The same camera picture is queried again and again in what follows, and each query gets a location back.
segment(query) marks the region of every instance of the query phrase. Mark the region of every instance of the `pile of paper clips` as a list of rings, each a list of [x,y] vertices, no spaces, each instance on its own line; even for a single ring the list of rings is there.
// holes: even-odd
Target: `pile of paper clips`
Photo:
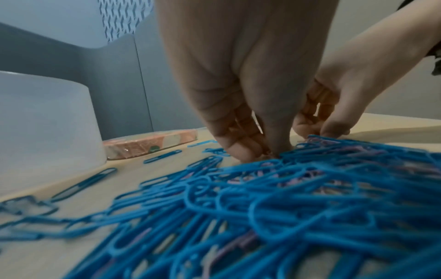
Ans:
[[[285,279],[317,247],[342,253],[330,279],[441,278],[440,154],[311,136],[280,159],[222,159],[145,181],[103,212],[3,227],[30,240],[117,224],[66,279]],[[372,259],[388,267],[360,275]]]

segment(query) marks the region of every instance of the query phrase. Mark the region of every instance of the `white wall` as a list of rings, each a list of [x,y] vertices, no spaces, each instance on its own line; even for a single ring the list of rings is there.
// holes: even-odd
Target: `white wall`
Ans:
[[[77,46],[107,44],[97,0],[0,0],[0,22]]]
[[[403,0],[341,0],[325,50],[347,40],[392,14]],[[368,112],[441,119],[441,77],[430,73],[434,59],[424,59],[402,80],[380,95]]]

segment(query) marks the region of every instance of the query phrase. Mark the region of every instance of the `table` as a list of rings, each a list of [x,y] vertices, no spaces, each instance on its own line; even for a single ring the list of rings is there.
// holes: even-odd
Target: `table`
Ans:
[[[348,138],[441,152],[441,120],[364,114],[359,123],[351,130],[351,135]],[[206,129],[200,129],[198,141],[202,142],[209,139],[212,139],[210,133]],[[291,143],[296,144],[299,141],[301,141],[301,138],[292,133]],[[142,181],[179,171],[188,164],[207,157],[208,154],[201,153],[207,147],[209,145],[193,148],[181,145],[138,158],[109,161],[104,166],[83,175],[3,196],[0,197],[0,200],[27,194],[33,194],[38,199],[47,199],[106,168],[118,168],[117,174],[59,203],[60,210],[52,215],[54,217],[84,216],[108,208],[115,196],[137,189],[138,184]],[[143,164],[146,159],[176,149],[181,149],[182,153],[148,165]],[[227,157],[221,166],[236,164],[239,164],[237,160]],[[0,224],[8,221],[9,218],[9,216],[0,214]],[[72,240],[43,239],[31,242],[0,243],[2,249],[0,254],[0,277],[14,279],[62,278],[100,243],[110,230],[109,227],[101,228],[82,238]],[[302,272],[305,274],[302,278],[323,278],[337,259],[338,255],[332,251],[311,259],[302,267]],[[317,261],[321,264],[321,268],[316,267]]]

